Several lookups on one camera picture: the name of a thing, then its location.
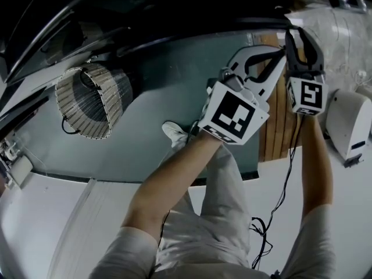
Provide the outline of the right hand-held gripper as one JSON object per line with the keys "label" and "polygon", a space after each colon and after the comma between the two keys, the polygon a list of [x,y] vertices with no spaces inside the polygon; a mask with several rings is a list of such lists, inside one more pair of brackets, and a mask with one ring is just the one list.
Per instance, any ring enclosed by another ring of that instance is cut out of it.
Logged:
{"label": "right hand-held gripper", "polygon": [[285,53],[288,69],[286,88],[293,113],[318,116],[326,109],[328,85],[324,80],[324,55],[316,40],[299,28],[308,70],[317,75],[300,74],[298,50],[289,30],[285,33]]}

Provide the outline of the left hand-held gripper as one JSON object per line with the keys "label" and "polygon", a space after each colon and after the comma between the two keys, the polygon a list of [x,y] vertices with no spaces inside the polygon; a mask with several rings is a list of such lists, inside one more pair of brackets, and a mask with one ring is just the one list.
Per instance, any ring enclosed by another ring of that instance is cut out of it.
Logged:
{"label": "left hand-held gripper", "polygon": [[[269,63],[263,71],[257,77],[251,76],[249,68],[266,60]],[[254,94],[261,98],[271,95],[286,61],[285,54],[276,46],[239,49],[229,61],[230,69],[224,67],[217,78],[208,79],[208,97],[198,120],[199,129],[226,144],[245,144],[269,118]]]}

